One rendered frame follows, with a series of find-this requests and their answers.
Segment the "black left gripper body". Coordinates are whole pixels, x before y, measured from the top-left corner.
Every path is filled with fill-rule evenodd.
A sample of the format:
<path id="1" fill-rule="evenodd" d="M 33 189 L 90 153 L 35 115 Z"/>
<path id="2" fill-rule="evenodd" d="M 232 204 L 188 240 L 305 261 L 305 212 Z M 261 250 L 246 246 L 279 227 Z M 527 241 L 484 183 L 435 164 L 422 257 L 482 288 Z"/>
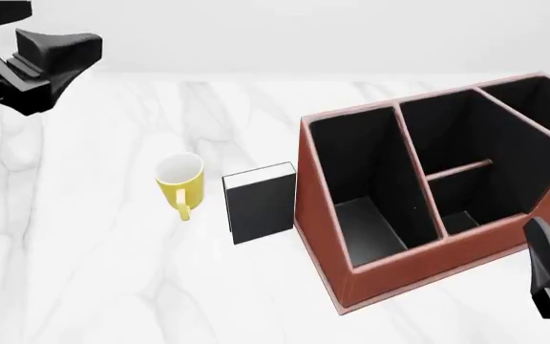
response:
<path id="1" fill-rule="evenodd" d="M 0 58 L 0 104 L 28 117 L 52 108 L 51 83 L 18 74 Z"/>

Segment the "red-brown desk caddy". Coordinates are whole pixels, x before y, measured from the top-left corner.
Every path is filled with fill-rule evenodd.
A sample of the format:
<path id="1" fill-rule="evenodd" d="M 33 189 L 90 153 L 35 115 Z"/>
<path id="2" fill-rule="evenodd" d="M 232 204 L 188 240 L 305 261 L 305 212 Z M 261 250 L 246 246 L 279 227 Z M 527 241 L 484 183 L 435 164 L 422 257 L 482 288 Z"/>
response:
<path id="1" fill-rule="evenodd" d="M 550 75 L 303 117 L 295 226 L 339 313 L 528 249 L 550 225 Z"/>

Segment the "yellow mug with white inside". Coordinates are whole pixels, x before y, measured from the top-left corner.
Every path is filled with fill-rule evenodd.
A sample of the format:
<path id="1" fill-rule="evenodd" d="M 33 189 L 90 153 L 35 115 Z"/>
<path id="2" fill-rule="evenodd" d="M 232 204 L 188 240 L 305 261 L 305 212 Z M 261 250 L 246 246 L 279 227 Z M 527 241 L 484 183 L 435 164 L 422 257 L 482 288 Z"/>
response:
<path id="1" fill-rule="evenodd" d="M 156 167 L 156 182 L 167 203 L 183 221 L 204 198 L 204 162 L 197 154 L 183 152 L 167 157 Z"/>

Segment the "black book with white pages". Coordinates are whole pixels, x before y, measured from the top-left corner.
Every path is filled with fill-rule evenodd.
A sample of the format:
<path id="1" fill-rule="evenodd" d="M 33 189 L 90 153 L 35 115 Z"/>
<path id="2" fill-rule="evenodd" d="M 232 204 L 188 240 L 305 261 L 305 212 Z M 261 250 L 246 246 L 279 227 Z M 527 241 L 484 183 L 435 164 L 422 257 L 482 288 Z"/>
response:
<path id="1" fill-rule="evenodd" d="M 294 226 L 296 171 L 291 162 L 222 177 L 233 243 L 238 245 Z"/>

